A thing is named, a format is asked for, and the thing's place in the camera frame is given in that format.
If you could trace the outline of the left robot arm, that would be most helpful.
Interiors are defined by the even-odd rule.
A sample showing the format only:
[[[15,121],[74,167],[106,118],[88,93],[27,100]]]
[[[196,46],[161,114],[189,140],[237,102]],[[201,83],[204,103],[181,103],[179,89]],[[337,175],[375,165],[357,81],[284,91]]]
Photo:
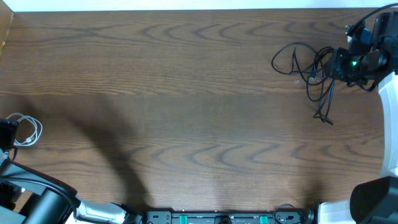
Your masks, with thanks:
[[[145,215],[115,203],[77,196],[66,183],[23,166],[17,153],[18,122],[1,120],[1,221],[5,223],[144,223]]]

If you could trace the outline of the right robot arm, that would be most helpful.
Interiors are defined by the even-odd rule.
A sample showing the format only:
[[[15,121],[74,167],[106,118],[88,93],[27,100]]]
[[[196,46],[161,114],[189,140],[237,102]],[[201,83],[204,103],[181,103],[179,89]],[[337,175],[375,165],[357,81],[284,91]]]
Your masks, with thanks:
[[[377,9],[373,15],[372,29],[364,19],[346,26],[348,47],[333,49],[324,71],[380,97],[379,176],[358,184],[346,200],[319,203],[317,223],[397,223],[397,11]]]

